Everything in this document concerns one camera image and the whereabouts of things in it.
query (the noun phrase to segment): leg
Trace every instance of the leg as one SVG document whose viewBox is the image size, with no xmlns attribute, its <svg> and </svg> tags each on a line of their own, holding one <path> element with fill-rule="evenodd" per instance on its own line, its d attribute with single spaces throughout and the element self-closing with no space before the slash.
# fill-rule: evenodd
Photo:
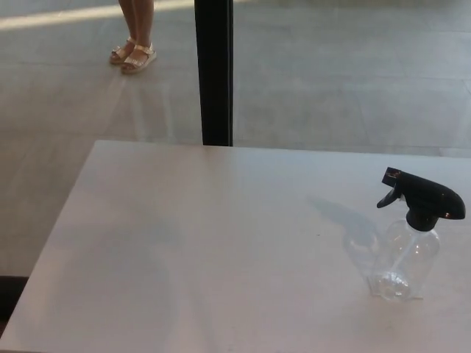
<svg viewBox="0 0 471 353">
<path fill-rule="evenodd" d="M 150 46 L 150 32 L 154 19 L 153 0 L 132 0 L 135 21 L 137 24 L 137 41 L 139 46 Z"/>
<path fill-rule="evenodd" d="M 130 37 L 133 40 L 136 40 L 138 37 L 138 30 L 135 22 L 134 5 L 132 4 L 132 0 L 119 0 L 119 6 L 121 6 L 121 10 L 123 11 L 127 28 L 130 31 Z M 110 56 L 110 62 L 114 65 L 122 64 L 123 60 L 134 50 L 134 45 L 134 43 L 128 41 L 123 48 L 113 50 Z"/>
<path fill-rule="evenodd" d="M 134 40 L 138 39 L 138 28 L 136 26 L 136 17 L 132 0 L 119 0 L 119 6 L 121 6 L 121 10 L 123 11 L 127 28 L 130 31 L 130 37 Z"/>
<path fill-rule="evenodd" d="M 137 42 L 139 46 L 149 48 L 151 45 L 152 21 L 154 19 L 153 0 L 132 0 L 134 4 L 134 14 L 137 29 Z M 146 61 L 149 54 L 135 49 L 130 55 L 131 60 Z M 134 71 L 136 67 L 131 63 L 125 63 L 121 67 L 122 71 Z"/>
</svg>

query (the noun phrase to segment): metal post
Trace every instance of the metal post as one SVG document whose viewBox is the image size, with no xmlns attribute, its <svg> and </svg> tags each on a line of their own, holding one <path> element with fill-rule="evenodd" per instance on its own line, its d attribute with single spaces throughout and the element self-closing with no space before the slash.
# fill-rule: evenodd
<svg viewBox="0 0 471 353">
<path fill-rule="evenodd" d="M 203 144 L 233 145 L 233 0 L 195 0 Z"/>
</svg>

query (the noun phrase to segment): clear plastic spray bottle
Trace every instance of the clear plastic spray bottle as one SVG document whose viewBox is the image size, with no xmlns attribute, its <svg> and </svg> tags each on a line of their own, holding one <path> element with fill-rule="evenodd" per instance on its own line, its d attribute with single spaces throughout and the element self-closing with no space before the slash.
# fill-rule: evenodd
<svg viewBox="0 0 471 353">
<path fill-rule="evenodd" d="M 378 208 L 400 199 L 406 201 L 409 211 L 405 219 L 388 228 L 369 283 L 374 294 L 403 302 L 420 297 L 439 252 L 439 236 L 433 229 L 436 222 L 439 218 L 463 219 L 466 210 L 451 189 L 397 169 L 388 168 L 383 183 L 393 189 L 378 202 Z"/>
</svg>

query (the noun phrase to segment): person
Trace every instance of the person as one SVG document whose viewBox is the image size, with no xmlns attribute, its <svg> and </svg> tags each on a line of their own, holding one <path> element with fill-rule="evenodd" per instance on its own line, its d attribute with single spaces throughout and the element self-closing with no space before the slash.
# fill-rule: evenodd
<svg viewBox="0 0 471 353">
<path fill-rule="evenodd" d="M 136 74 L 156 58 L 151 42 L 153 0 L 119 0 L 130 36 L 123 47 L 111 52 L 110 63 L 121 66 L 123 74 Z"/>
</svg>

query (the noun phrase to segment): ankle strap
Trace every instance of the ankle strap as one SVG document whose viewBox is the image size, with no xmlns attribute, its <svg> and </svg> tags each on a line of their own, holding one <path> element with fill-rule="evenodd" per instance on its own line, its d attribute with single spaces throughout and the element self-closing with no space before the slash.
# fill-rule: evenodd
<svg viewBox="0 0 471 353">
<path fill-rule="evenodd" d="M 151 44 L 150 47 L 146 47 L 146 46 L 139 46 L 139 45 L 136 45 L 134 47 L 134 50 L 140 50 L 140 51 L 143 51 L 144 53 L 146 53 L 147 55 L 152 55 L 154 54 L 154 46 Z"/>
</svg>

